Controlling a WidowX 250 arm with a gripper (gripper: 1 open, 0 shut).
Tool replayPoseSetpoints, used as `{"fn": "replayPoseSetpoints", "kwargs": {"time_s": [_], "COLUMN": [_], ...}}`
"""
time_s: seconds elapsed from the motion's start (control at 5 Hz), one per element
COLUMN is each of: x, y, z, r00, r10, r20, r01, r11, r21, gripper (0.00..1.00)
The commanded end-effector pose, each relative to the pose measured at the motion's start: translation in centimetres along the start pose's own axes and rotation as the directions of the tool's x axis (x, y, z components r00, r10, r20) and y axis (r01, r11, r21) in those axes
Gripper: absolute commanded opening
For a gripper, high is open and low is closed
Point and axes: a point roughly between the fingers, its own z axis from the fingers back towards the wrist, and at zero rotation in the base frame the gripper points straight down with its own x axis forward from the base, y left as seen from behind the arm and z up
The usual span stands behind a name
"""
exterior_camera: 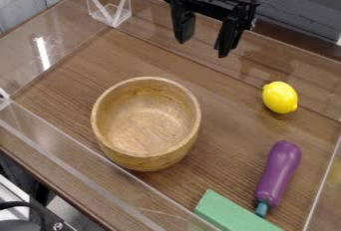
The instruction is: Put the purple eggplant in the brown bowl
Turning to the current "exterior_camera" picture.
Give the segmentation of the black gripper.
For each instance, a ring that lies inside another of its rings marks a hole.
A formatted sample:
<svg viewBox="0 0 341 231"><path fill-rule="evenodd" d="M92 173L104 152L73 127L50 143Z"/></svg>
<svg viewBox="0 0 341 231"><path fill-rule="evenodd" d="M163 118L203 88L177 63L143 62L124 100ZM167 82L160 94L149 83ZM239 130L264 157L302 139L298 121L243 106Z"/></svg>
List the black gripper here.
<svg viewBox="0 0 341 231"><path fill-rule="evenodd" d="M167 0L173 37L183 44L193 34L195 14L222 21L214 48L220 58L235 48L254 24L258 0Z"/></svg>

